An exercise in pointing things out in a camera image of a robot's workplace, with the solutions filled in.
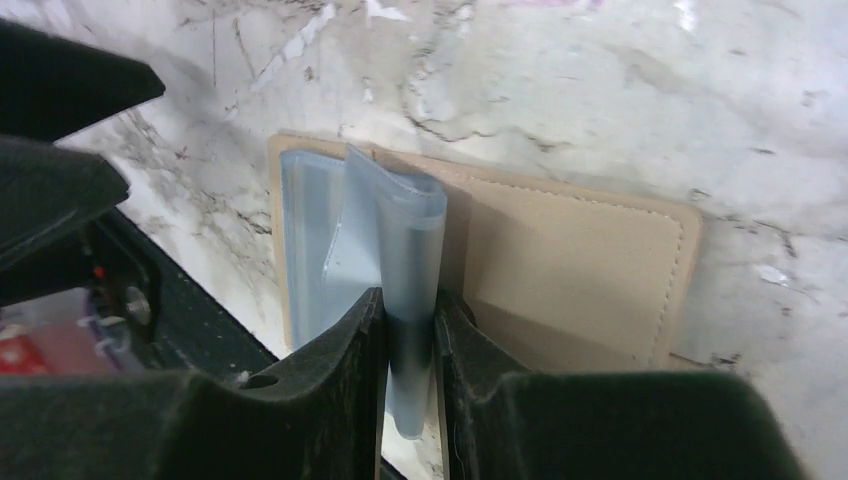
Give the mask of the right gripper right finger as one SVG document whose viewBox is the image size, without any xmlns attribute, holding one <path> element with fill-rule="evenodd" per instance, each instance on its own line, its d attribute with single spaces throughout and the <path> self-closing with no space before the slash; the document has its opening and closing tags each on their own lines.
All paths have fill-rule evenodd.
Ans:
<svg viewBox="0 0 848 480">
<path fill-rule="evenodd" d="M 434 312 L 449 479 L 805 479 L 767 402 L 714 370 L 544 373 L 457 296 Z"/>
</svg>

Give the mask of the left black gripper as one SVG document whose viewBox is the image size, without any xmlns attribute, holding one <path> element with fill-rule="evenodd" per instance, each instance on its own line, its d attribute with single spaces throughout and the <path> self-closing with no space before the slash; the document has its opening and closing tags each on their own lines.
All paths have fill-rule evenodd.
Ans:
<svg viewBox="0 0 848 480">
<path fill-rule="evenodd" d="M 57 141 L 164 92 L 143 62 L 1 21 L 5 136 Z M 1 138 L 1 305 L 86 287 L 98 313 L 151 341 L 161 275 L 114 207 L 128 181 L 99 154 L 12 137 Z"/>
</svg>

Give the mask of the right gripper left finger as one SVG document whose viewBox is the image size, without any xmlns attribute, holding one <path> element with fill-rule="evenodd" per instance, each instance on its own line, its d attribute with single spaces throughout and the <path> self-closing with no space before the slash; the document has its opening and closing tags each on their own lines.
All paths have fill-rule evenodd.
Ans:
<svg viewBox="0 0 848 480">
<path fill-rule="evenodd" d="M 198 370 L 5 376 L 5 479 L 376 479 L 382 292 L 240 387 Z"/>
</svg>

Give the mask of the beige card holder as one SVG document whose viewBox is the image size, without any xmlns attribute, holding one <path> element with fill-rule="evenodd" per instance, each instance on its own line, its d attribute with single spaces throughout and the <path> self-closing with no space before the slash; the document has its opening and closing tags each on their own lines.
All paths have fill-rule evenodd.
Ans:
<svg viewBox="0 0 848 480">
<path fill-rule="evenodd" d="M 268 142 L 287 343 L 380 287 L 397 432 L 427 421 L 435 294 L 550 372 L 667 364 L 702 219 L 679 203 L 282 133 Z"/>
</svg>

